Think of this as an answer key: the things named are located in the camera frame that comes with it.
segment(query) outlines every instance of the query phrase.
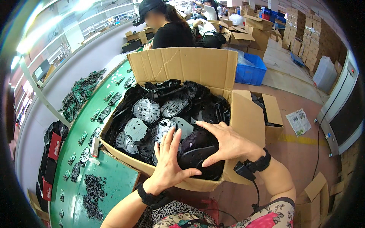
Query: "hand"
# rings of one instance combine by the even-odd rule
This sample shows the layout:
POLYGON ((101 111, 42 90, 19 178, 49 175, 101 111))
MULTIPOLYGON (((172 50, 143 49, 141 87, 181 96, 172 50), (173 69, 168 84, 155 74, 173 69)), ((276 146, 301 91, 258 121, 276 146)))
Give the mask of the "hand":
POLYGON ((207 167, 218 161, 229 160, 244 156, 250 161, 257 161, 265 151, 255 143, 237 134, 231 126, 225 122, 210 124, 204 121, 197 121, 197 125, 210 131, 218 140, 219 150, 209 156, 201 166, 207 167))
POLYGON ((181 129, 175 128, 169 130, 161 139, 160 146, 155 143, 155 154, 158 160, 156 170, 144 184, 143 189, 146 193, 151 193, 155 196, 160 194, 165 189, 177 185, 184 179, 201 175, 201 171, 196 168, 182 170, 177 164, 177 149, 181 139, 181 129))
POLYGON ((153 41, 151 43, 147 43, 143 46, 143 51, 151 50, 153 46, 153 41))

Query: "long hair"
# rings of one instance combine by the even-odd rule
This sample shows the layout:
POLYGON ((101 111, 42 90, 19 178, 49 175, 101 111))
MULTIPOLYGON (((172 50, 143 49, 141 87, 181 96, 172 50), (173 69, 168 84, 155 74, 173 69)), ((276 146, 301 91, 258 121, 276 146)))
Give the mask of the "long hair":
POLYGON ((190 29, 188 23, 180 16, 175 7, 170 4, 157 7, 153 9, 153 11, 163 13, 165 15, 165 20, 170 23, 175 23, 181 25, 183 28, 190 29))

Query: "paper sheet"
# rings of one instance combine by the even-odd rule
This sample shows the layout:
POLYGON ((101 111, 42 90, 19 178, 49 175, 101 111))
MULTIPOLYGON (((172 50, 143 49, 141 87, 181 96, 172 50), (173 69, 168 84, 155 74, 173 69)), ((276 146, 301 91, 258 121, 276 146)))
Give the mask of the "paper sheet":
POLYGON ((288 119, 297 137, 299 135, 303 135, 312 128, 303 109, 286 115, 286 118, 288 119))

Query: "patterned clothing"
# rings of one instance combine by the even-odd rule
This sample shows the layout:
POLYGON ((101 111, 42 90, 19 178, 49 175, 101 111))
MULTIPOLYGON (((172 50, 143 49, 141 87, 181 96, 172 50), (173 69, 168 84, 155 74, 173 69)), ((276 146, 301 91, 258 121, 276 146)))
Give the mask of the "patterned clothing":
MULTIPOLYGON (((247 219, 233 224, 234 228, 293 228, 294 202, 287 197, 259 207, 247 219)), ((138 228, 214 228, 208 214, 179 201, 172 201, 156 210, 149 207, 137 223, 138 228), (196 222, 203 219, 208 225, 196 222)))

